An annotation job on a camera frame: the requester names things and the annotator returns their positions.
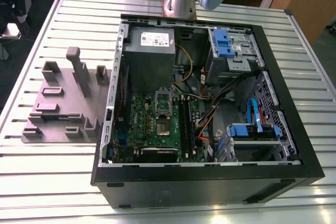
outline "blue latch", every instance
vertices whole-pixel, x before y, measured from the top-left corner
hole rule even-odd
[[[246,125],[232,125],[229,127],[231,137],[234,136],[248,136]]]
[[[219,57],[234,58],[236,56],[231,47],[231,39],[225,29],[214,29],[214,42]]]
[[[278,139],[278,138],[281,136],[279,127],[275,125],[275,126],[273,127],[273,130],[274,130],[274,133],[275,133],[276,138]]]

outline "yellow wire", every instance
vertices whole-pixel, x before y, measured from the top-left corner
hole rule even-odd
[[[193,72],[193,59],[191,58],[190,54],[188,54],[188,52],[183,47],[181,47],[180,45],[176,45],[176,46],[179,47],[179,48],[181,48],[182,51],[184,51],[185,54],[188,56],[189,61],[190,61],[190,71],[189,71],[189,74],[186,76],[186,78],[184,78],[184,79],[182,79],[180,81],[173,81],[174,84],[184,82],[185,80],[187,80],[189,78],[189,76],[191,76],[191,74]]]
[[[208,124],[209,124],[209,122],[211,121],[211,119],[214,117],[214,115],[215,115],[215,113],[216,113],[216,111],[210,116],[210,118],[209,118],[209,120],[206,122],[206,124],[204,125],[204,127],[203,127],[203,129],[201,130],[201,132],[199,133],[199,135],[198,135],[198,138],[200,138],[201,137],[201,135],[202,135],[202,133],[203,133],[203,131],[205,130],[205,128],[208,126]]]

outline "power supply label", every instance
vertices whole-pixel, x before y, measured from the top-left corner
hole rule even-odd
[[[169,34],[142,33],[141,45],[149,47],[169,47]]]

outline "white desk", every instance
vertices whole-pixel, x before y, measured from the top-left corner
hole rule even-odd
[[[81,48],[88,68],[112,68],[120,14],[161,16],[161,0],[55,0],[0,116],[0,221],[31,223],[333,223],[336,94],[295,20],[281,10],[196,7],[199,19],[262,25],[326,174],[265,204],[112,209],[90,185],[95,144],[23,144],[45,61]]]

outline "motherboard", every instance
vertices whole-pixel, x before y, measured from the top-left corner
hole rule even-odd
[[[198,101],[171,95],[159,90],[132,97],[129,130],[116,134],[118,163],[204,162],[204,147],[194,135]]]

